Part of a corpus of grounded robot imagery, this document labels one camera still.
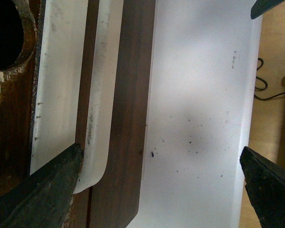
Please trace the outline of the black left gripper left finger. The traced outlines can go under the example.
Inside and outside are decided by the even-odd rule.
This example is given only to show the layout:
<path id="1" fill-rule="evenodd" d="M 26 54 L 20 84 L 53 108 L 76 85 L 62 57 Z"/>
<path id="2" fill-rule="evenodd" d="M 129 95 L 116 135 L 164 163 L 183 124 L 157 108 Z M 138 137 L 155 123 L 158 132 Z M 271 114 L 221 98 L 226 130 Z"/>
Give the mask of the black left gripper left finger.
<path id="1" fill-rule="evenodd" d="M 59 228 L 69 211 L 83 150 L 74 143 L 0 197 L 0 228 Z"/>

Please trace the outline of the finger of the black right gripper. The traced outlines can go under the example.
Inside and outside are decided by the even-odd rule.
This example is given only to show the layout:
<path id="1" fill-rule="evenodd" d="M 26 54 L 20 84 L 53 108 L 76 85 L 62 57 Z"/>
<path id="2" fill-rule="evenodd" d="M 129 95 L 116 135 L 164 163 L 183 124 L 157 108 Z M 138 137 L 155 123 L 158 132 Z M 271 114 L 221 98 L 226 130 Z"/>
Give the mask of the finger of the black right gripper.
<path id="1" fill-rule="evenodd" d="M 250 17 L 256 19 L 262 14 L 272 9 L 276 4 L 275 0 L 257 0 L 251 8 Z"/>

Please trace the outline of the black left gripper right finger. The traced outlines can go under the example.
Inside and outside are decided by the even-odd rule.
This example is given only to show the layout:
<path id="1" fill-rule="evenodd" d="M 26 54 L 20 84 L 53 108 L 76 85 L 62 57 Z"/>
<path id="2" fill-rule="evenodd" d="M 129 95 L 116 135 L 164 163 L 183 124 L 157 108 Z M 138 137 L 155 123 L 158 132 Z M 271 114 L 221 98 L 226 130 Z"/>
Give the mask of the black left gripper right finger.
<path id="1" fill-rule="evenodd" d="M 285 170 L 247 146 L 240 164 L 261 227 L 285 228 Z"/>

